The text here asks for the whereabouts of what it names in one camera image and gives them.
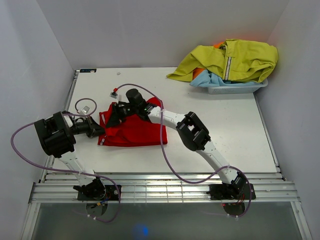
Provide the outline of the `red trousers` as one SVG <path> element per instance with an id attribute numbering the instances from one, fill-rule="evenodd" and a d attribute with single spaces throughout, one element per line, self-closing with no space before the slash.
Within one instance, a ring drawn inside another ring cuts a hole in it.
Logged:
<path id="1" fill-rule="evenodd" d="M 160 145 L 160 124 L 141 120 L 132 115 L 122 120 L 122 123 L 106 128 L 106 123 L 114 113 L 112 102 L 108 110 L 99 113 L 99 125 L 105 134 L 98 137 L 98 144 L 109 147 L 147 147 Z"/>

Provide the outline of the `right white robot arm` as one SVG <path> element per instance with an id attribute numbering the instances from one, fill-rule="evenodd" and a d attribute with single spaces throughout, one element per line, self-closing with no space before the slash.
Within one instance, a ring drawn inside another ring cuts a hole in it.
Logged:
<path id="1" fill-rule="evenodd" d="M 118 101 L 110 105 L 110 116 L 105 122 L 108 130 L 124 125 L 131 116 L 158 124 L 161 130 L 171 128 L 177 131 L 183 145 L 203 157 L 219 176 L 220 184 L 209 185 L 207 194 L 211 200 L 254 199 L 254 188 L 245 174 L 229 165 L 212 142 L 209 130 L 194 112 L 179 114 L 165 110 L 161 100 L 151 103 L 136 88 L 128 90 L 126 97 L 128 102 Z"/>

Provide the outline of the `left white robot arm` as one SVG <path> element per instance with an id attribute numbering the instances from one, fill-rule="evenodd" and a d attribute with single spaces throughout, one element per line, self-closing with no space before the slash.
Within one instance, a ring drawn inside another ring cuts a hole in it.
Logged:
<path id="1" fill-rule="evenodd" d="M 60 160 L 75 175 L 78 185 L 73 188 L 89 199 L 103 199 L 107 194 L 106 187 L 95 172 L 85 168 L 77 157 L 75 135 L 84 134 L 91 139 L 103 135 L 104 128 L 90 116 L 75 119 L 67 111 L 57 112 L 33 125 L 44 152 Z"/>

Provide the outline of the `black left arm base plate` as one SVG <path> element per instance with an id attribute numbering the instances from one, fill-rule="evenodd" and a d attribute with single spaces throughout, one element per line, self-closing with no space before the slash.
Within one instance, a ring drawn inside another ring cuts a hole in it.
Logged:
<path id="1" fill-rule="evenodd" d="M 116 188 L 114 185 L 105 185 L 106 189 L 106 195 L 104 198 L 95 199 L 92 197 L 85 196 L 84 194 L 78 192 L 76 199 L 78 201 L 102 201 L 107 199 L 108 201 L 118 201 L 119 200 L 119 194 L 122 192 L 122 185 L 118 184 L 118 188 Z"/>

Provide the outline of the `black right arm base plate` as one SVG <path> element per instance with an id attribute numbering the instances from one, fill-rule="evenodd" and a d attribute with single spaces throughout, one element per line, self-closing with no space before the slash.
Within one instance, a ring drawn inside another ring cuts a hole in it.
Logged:
<path id="1" fill-rule="evenodd" d="M 255 200 L 257 198 L 254 186 L 251 183 L 240 188 L 224 183 L 210 184 L 209 191 L 206 193 L 210 195 L 211 200 Z"/>

